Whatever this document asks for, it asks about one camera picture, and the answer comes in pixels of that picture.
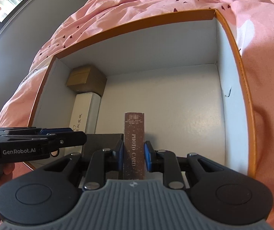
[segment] silver rivet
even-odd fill
[[[84,185],[84,188],[87,190],[96,190],[100,187],[100,184],[97,182],[88,182]]]
[[[182,189],[184,187],[184,184],[182,182],[170,182],[169,188],[171,189]]]

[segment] pink bedding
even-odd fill
[[[256,178],[274,194],[274,0],[89,0],[39,50],[29,75],[3,107],[0,127],[27,125],[53,54],[120,24],[200,8],[219,9],[237,41],[254,105],[258,141]],[[274,227],[274,208],[268,222]]]

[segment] wall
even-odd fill
[[[31,0],[0,31],[0,110],[28,74],[34,56],[87,0]]]

